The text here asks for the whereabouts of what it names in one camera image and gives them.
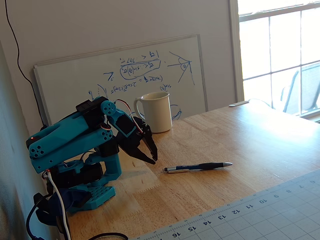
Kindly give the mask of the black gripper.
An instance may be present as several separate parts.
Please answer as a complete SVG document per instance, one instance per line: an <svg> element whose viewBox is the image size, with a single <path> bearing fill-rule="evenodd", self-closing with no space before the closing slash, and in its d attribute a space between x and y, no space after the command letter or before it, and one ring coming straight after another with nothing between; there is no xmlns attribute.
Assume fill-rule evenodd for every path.
<svg viewBox="0 0 320 240"><path fill-rule="evenodd" d="M143 138L141 133L136 129L129 136L125 136L118 131L115 137L117 144L130 157L155 165L158 160L158 149L153 140L151 128L144 121L139 123L138 126L142 130ZM148 147L152 158L148 157L139 149L141 139Z"/></svg>

